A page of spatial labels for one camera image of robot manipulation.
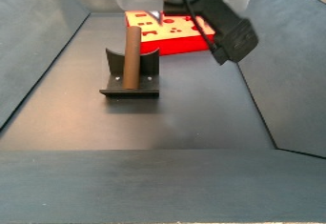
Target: black stand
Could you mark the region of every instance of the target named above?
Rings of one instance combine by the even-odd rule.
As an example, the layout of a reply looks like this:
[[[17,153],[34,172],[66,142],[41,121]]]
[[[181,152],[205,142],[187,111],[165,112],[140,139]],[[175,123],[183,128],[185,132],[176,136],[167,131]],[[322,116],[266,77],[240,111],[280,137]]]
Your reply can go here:
[[[124,55],[105,50],[109,67],[107,89],[100,90],[108,97],[159,97],[159,50],[140,55],[140,83],[137,90],[123,89]]]

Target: red board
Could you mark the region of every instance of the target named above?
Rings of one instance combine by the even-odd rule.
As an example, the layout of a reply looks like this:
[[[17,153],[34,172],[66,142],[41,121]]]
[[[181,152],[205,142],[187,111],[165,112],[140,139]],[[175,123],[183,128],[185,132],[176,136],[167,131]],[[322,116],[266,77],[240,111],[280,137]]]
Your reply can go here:
[[[212,41],[213,30],[196,17],[203,27],[203,31]],[[125,12],[127,26],[139,26],[141,28],[141,53],[148,53],[159,48],[160,55],[205,51],[207,44],[196,30],[189,16],[164,16],[161,25],[155,18],[144,11]]]

